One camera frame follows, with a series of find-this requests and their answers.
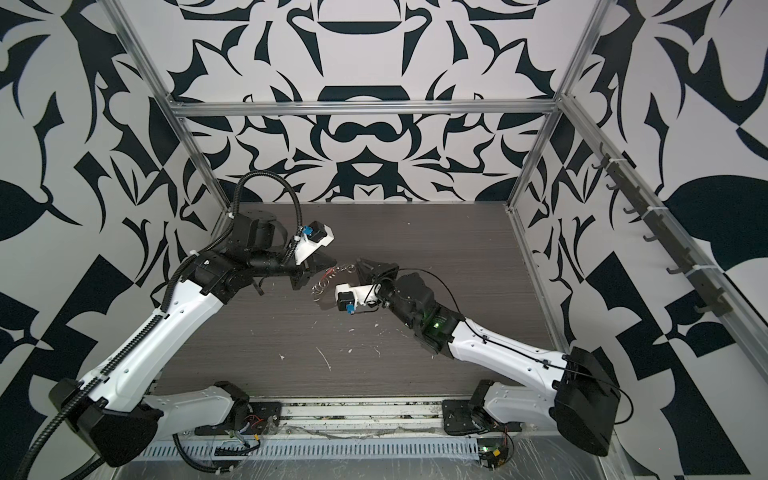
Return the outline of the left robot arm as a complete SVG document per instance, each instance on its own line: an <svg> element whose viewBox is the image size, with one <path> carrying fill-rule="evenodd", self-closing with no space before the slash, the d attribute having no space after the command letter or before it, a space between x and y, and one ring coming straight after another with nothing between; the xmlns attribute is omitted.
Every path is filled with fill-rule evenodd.
<svg viewBox="0 0 768 480"><path fill-rule="evenodd" d="M160 308L118 350L81 380L64 379L49 394L69 427L111 467L125 465L151 443L198 427L240 428L249 398L228 381L203 390L152 395L152 382L207 320L241 289L284 276L295 290L334 266L322 248L334 239L318 221L295 234L276 217L236 214L212 247L191 255L173 277ZM283 235L275 245L273 236Z"/></svg>

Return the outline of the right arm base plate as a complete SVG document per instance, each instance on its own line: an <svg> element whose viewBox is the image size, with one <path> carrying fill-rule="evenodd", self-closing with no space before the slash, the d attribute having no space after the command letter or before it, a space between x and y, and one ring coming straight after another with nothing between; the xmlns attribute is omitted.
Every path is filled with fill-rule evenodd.
<svg viewBox="0 0 768 480"><path fill-rule="evenodd" d="M520 422L500 423L484 413L479 407L472 407L469 400L443 400L441 410L443 430L450 436L503 431L518 433L522 431Z"/></svg>

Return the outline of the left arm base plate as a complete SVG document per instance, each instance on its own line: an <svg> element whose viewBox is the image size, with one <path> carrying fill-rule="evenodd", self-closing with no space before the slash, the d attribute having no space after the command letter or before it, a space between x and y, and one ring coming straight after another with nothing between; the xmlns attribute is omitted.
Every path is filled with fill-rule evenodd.
<svg viewBox="0 0 768 480"><path fill-rule="evenodd" d="M225 435L239 432L241 435L264 434L281 421L283 404L278 401L237 401L222 423L197 427L197 436Z"/></svg>

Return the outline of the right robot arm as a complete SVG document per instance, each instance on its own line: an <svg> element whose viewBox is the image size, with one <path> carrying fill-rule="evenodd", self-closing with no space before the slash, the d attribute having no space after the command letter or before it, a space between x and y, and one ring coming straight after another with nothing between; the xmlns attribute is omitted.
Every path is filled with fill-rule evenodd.
<svg viewBox="0 0 768 480"><path fill-rule="evenodd" d="M486 416L498 423L549 419L574 446L608 455L622 391L593 353L547 351L493 332L440 304L418 271L401 274L395 263L368 259L355 269L355 306L381 306L431 353L482 366L535 394L527 407L516 407L500 383L480 387L474 396Z"/></svg>

